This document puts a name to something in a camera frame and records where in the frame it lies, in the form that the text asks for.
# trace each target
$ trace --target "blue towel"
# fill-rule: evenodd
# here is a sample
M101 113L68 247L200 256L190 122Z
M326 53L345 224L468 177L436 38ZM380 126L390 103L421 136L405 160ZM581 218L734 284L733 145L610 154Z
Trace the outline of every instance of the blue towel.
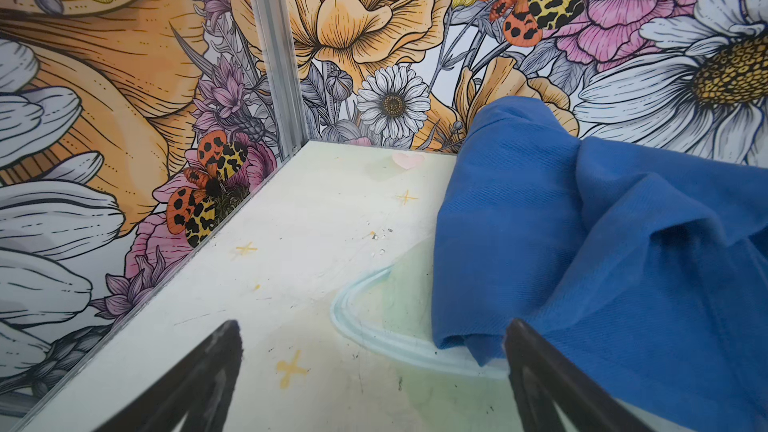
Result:
M523 318L610 394L768 430L768 170L588 138L538 100L472 124L440 209L432 332L484 364Z

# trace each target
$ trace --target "stem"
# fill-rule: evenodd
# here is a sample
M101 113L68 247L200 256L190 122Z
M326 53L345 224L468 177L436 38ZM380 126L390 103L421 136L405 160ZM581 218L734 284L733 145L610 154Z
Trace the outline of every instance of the stem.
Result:
M448 50L446 51L446 56L450 56L451 52L453 52L453 48L456 47L456 44L460 41L460 39L466 34L467 29L472 26L475 23L475 19L480 17L481 14L488 12L488 9L491 8L491 5L493 5L494 0L489 0L488 3L478 11L475 16L467 23L467 25L464 26L461 32L458 33L458 36L456 37L456 40L453 41L453 43L448 47Z
M457 146L458 144L460 144L460 143L464 142L464 139L459 139L459 140L457 140L456 142L454 142L453 144L447 144L447 145L446 145L445 147L443 147L442 149L437 149L437 150L435 150L435 152L442 152L443 150L446 150L446 149L450 149L450 148L451 148L451 147L453 147L453 146Z
M500 56L502 52L504 52L506 49L511 47L511 43L500 43L494 50L489 52L485 57L482 58L480 62L477 63L472 68L472 75L474 76L477 72L480 71L483 67L485 67L487 64L489 64L492 60L494 60L496 57Z
M472 63L475 62L475 57L478 55L478 51L480 50L480 45L482 44L483 39L485 39L485 34L482 32L482 30L478 29L478 32L475 34L475 38L472 39L472 44L469 46L469 53L466 57L464 57L462 70L464 70L465 67L472 66Z
M443 41L440 43L440 53L437 56L435 73L432 74L432 80L429 81L429 90L432 90L432 87L435 85L435 81L437 81L437 74L439 74L440 70L442 70L443 51L446 49L446 35L448 34L448 28L451 26L451 15L453 15L453 9L449 7L448 12L446 12L446 16L443 17Z
M331 97L331 94L328 92L328 77L331 74L331 62L328 60L323 61L322 63L322 84L325 86L326 90L326 110L328 110L328 115L331 118L331 123L336 123L336 108L333 106L333 97Z

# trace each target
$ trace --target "white daisy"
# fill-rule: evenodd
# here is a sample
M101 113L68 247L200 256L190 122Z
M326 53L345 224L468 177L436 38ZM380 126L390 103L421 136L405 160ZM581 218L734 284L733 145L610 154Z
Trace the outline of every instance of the white daisy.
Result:
M408 66L377 70L362 83L357 95L360 119L384 139L413 136L427 120L428 86Z
M768 166L768 0L697 0L694 16L654 19L663 51L597 74L573 114L585 136Z

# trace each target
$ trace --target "floral mural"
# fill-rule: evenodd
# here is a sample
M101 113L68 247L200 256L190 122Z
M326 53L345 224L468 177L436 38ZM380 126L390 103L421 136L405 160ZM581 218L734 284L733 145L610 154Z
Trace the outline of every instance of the floral mural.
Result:
M766 0L286 1L310 138L457 152L526 96L574 136L768 162Z
M33 406L277 169L232 2L0 0L0 414ZM187 190L203 222L175 217Z

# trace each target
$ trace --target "yellow flower center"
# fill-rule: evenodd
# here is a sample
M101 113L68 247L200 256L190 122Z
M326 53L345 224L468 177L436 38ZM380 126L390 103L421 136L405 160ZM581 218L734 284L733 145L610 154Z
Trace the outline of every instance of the yellow flower center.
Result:
M768 96L768 34L724 48L694 77L694 94L711 104L744 103Z
M382 101L382 109L390 117L400 117L406 113L406 101L397 94L389 94Z

